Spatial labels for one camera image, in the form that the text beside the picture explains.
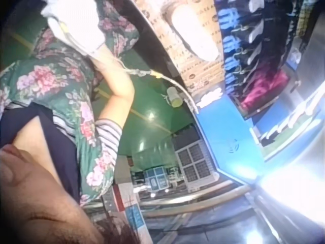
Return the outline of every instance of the pink fabric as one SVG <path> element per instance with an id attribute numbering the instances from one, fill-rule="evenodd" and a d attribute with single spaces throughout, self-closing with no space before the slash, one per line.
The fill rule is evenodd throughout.
<path id="1" fill-rule="evenodd" d="M 274 78 L 270 80 L 266 77 L 266 72 L 262 69 L 255 72 L 252 80 L 254 80 L 254 87 L 241 102 L 242 107 L 246 110 L 250 110 L 250 108 L 254 107 L 263 96 L 272 90 L 284 88 L 287 85 L 289 78 L 282 70 L 280 70 Z"/>

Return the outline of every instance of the forearm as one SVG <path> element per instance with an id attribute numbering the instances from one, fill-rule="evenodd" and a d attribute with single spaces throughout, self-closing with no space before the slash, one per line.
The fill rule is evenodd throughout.
<path id="1" fill-rule="evenodd" d="M 123 128 L 134 99 L 133 83 L 106 45 L 99 48 L 97 57 L 92 61 L 112 92 L 99 118 L 111 119 Z"/>

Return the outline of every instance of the green floral garment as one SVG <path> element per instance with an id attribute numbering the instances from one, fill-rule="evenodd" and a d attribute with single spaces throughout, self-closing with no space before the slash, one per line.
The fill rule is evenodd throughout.
<path id="1" fill-rule="evenodd" d="M 99 0 L 100 28 L 115 56 L 138 39 L 136 28 L 107 0 Z M 99 139 L 90 98 L 102 80 L 87 58 L 56 39 L 40 34 L 32 56 L 0 74 L 0 119 L 5 109 L 41 104 L 53 111 L 53 122 L 75 142 L 80 168 L 81 205 L 104 194 L 113 180 L 115 160 Z"/>

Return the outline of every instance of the gloved hand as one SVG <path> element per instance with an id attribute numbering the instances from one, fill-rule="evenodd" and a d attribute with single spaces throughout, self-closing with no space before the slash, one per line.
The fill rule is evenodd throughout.
<path id="1" fill-rule="evenodd" d="M 98 27 L 94 0 L 47 0 L 41 14 L 47 18 L 55 37 L 82 55 L 92 54 L 105 42 Z"/>

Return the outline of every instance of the striped sleeve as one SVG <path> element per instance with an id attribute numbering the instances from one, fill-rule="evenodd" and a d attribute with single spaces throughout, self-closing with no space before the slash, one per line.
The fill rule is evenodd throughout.
<path id="1" fill-rule="evenodd" d="M 122 128 L 117 123 L 109 119 L 99 119 L 95 122 L 95 126 L 99 134 L 99 139 L 107 147 L 107 150 L 114 161 L 116 161 L 118 145 L 122 135 Z"/>

